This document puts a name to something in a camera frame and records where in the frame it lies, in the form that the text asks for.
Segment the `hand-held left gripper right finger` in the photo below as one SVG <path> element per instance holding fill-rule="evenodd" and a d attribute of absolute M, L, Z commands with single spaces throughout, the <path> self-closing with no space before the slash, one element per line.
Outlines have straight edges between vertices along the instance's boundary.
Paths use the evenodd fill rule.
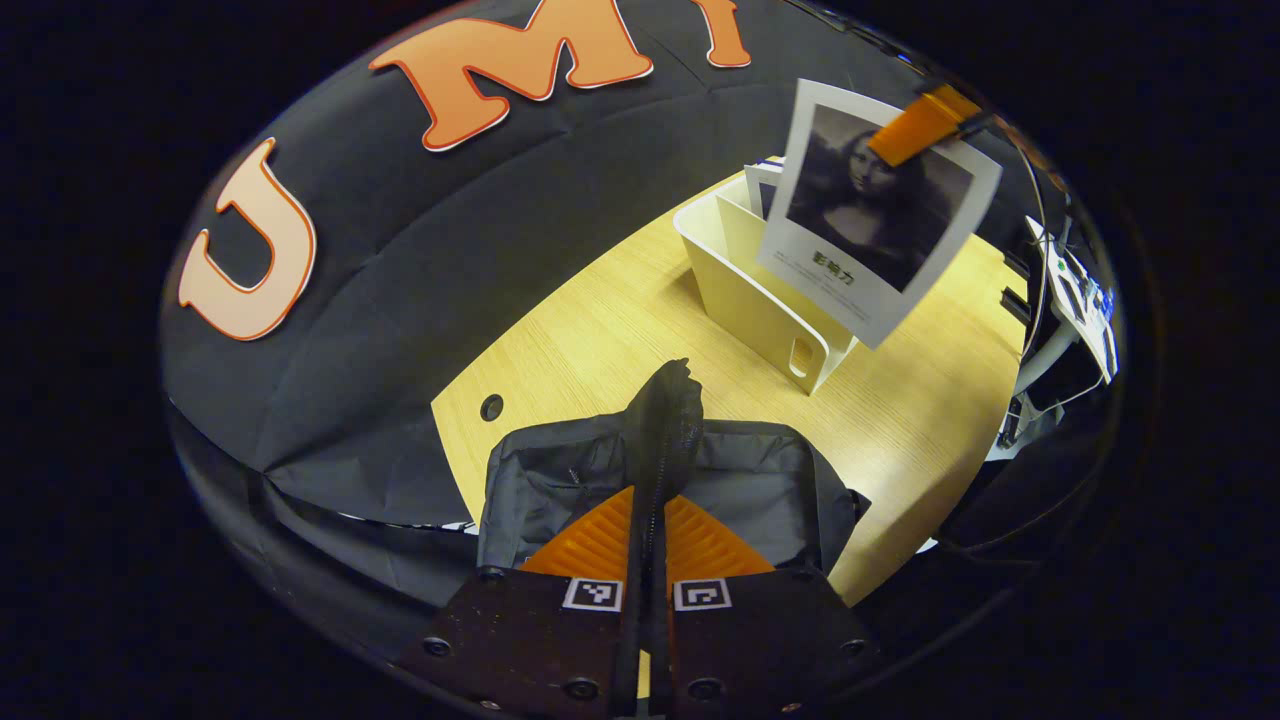
<path fill-rule="evenodd" d="M 689 498 L 664 509 L 667 607 L 653 711 L 667 719 L 808 719 L 868 678 L 877 634 L 810 564 L 771 565 Z"/>

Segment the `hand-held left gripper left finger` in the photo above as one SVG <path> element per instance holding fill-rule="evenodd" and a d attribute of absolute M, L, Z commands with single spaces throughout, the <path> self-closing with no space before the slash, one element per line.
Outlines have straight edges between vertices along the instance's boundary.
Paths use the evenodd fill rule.
<path fill-rule="evenodd" d="M 622 489 L 518 569 L 479 568 L 396 666 L 477 711 L 634 716 L 634 488 Z"/>

